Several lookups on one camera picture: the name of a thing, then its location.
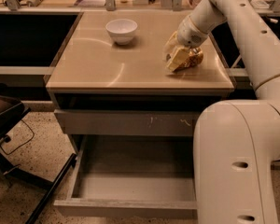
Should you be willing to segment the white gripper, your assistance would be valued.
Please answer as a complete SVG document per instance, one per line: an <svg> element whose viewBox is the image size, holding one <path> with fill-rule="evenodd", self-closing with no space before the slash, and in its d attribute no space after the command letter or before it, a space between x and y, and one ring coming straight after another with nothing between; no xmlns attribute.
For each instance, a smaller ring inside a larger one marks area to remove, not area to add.
<svg viewBox="0 0 280 224"><path fill-rule="evenodd" d="M198 48L208 37L208 34L201 32L188 15L179 24L177 31L174 31L162 50L162 59L167 62L167 68L174 72L178 69L188 67L189 49L177 46L184 45L189 48Z"/></svg>

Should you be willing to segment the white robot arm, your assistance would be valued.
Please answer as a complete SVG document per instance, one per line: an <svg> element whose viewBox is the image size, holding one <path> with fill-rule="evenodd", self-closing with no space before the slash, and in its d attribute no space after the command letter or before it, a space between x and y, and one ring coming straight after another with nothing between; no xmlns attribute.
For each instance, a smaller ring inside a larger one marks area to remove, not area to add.
<svg viewBox="0 0 280 224"><path fill-rule="evenodd" d="M198 47L222 22L230 29L253 100L207 107L193 136L198 224L278 224L271 164L280 160L280 40L250 0L202 0L163 52Z"/></svg>

